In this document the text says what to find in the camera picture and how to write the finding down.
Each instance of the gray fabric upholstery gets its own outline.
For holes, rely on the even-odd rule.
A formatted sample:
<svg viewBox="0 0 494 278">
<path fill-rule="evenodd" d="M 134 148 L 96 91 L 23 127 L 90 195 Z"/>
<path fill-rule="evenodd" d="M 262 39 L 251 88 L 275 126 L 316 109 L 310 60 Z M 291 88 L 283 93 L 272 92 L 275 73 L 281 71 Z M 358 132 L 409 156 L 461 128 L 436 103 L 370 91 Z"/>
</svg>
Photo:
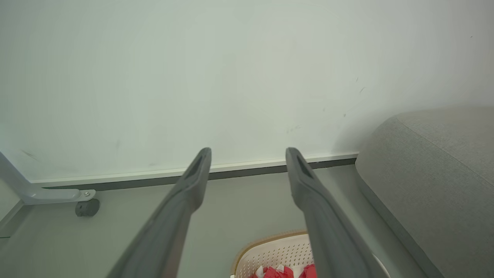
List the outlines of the gray fabric upholstery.
<svg viewBox="0 0 494 278">
<path fill-rule="evenodd" d="M 439 275 L 430 260 L 445 278 L 494 277 L 494 107 L 392 117 L 356 167 L 428 276 Z"/>
</svg>

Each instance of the gray caster wheel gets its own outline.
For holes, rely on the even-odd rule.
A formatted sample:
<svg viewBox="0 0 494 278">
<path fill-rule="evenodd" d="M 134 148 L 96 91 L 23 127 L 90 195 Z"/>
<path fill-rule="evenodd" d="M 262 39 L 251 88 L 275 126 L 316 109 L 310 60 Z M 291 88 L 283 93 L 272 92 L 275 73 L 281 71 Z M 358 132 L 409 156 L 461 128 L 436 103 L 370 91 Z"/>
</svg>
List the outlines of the gray caster wheel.
<svg viewBox="0 0 494 278">
<path fill-rule="evenodd" d="M 94 216 L 99 210 L 99 200 L 91 199 L 85 202 L 77 202 L 76 215 L 82 216 Z"/>
</svg>

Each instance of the perforated basket side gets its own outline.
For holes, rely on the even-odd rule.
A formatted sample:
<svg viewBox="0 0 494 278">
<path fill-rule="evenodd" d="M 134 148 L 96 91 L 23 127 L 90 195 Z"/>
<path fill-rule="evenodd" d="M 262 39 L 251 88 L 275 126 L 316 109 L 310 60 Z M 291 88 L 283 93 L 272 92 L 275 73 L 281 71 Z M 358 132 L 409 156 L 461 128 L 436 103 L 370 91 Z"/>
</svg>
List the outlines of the perforated basket side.
<svg viewBox="0 0 494 278">
<path fill-rule="evenodd" d="M 291 231 L 250 243 L 238 253 L 230 273 L 235 278 L 248 278 L 259 266 L 294 268 L 313 263 L 307 231 Z"/>
</svg>

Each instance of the baseboard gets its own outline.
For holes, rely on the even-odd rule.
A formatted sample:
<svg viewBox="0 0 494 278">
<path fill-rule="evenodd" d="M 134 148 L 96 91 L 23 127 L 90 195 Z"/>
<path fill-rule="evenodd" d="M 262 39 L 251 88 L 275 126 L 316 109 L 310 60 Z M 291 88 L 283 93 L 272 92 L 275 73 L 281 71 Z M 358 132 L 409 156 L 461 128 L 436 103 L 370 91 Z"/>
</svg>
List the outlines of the baseboard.
<svg viewBox="0 0 494 278">
<path fill-rule="evenodd" d="M 323 161 L 356 158 L 357 155 L 358 152 L 349 152 L 349 153 L 336 154 L 336 155 L 327 155 L 327 154 L 312 155 L 312 156 L 306 156 L 305 159 L 307 160 L 308 163 L 312 163 L 312 162 L 323 162 Z M 212 165 L 210 173 L 256 169 L 256 168 L 274 167 L 274 166 L 283 166 L 283 165 L 286 165 L 285 159 L 221 164 L 221 165 Z M 134 181 L 134 180 L 177 177 L 177 176 L 181 176 L 185 172 L 185 170 L 186 170 L 185 168 L 181 168 L 181 169 L 147 171 L 147 172 L 136 172 L 136 173 L 125 173 L 125 174 L 73 177 L 73 178 L 61 178 L 61 179 L 50 179 L 50 180 L 32 180 L 30 182 L 32 184 L 37 184 L 41 187 L 113 183 L 113 182 L 124 182 L 124 181 Z"/>
</svg>

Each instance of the floor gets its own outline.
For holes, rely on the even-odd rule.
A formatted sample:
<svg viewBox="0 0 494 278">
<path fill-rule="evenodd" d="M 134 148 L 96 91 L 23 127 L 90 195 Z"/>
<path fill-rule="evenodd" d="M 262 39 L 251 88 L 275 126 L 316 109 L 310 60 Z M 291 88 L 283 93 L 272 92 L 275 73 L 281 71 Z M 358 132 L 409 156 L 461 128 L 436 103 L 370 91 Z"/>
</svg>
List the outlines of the floor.
<svg viewBox="0 0 494 278">
<path fill-rule="evenodd" d="M 420 268 L 356 186 L 354 165 L 315 170 L 392 278 Z M 171 185 L 101 191 L 100 211 L 75 216 L 74 204 L 39 205 L 0 251 L 0 277 L 103 278 Z M 237 253 L 262 237 L 304 229 L 286 173 L 208 182 L 192 215 L 178 277 L 228 278 Z"/>
</svg>

